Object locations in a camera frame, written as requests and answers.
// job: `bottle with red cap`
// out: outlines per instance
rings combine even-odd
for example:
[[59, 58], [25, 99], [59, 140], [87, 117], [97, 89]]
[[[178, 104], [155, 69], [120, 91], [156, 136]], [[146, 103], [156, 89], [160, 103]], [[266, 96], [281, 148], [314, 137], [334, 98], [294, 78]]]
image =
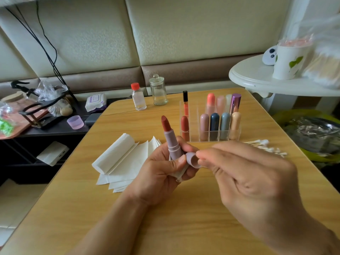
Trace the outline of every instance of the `bottle with red cap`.
[[132, 83], [131, 88], [133, 90], [132, 92], [132, 99], [135, 104], [135, 108], [137, 111], [141, 111], [147, 108], [147, 105], [145, 103], [144, 94], [143, 91], [139, 87], [139, 83]]

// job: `black cap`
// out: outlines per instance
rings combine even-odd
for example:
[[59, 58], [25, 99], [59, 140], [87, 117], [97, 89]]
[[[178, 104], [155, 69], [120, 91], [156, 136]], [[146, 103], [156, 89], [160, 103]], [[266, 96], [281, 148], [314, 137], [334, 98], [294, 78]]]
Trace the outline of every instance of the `black cap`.
[[183, 101], [188, 102], [188, 91], [186, 90], [183, 91]]

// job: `floor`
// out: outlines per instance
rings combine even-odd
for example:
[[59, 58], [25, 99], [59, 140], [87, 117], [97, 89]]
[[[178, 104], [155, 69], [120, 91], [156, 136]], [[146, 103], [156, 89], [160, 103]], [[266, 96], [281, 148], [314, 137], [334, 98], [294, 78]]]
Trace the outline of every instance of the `floor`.
[[19, 185], [10, 179], [0, 186], [0, 249], [46, 186], [47, 184]]

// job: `white side table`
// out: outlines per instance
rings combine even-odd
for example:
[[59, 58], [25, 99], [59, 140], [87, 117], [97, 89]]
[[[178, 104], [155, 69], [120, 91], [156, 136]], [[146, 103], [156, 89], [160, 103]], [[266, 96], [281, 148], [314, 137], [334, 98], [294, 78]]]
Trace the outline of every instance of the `white side table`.
[[340, 101], [340, 90], [326, 89], [306, 78], [277, 80], [272, 77], [274, 66], [262, 63], [262, 55], [250, 57], [234, 65], [229, 71], [231, 81], [258, 93], [261, 105], [271, 114], [289, 110], [298, 96], [321, 98], [316, 109], [330, 114]]

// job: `fingernail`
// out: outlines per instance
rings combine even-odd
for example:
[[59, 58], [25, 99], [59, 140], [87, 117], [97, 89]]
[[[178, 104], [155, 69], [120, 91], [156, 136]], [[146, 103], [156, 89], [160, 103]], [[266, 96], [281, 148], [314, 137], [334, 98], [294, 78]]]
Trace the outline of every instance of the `fingernail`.
[[186, 160], [185, 155], [182, 155], [179, 159], [178, 162], [182, 163]]

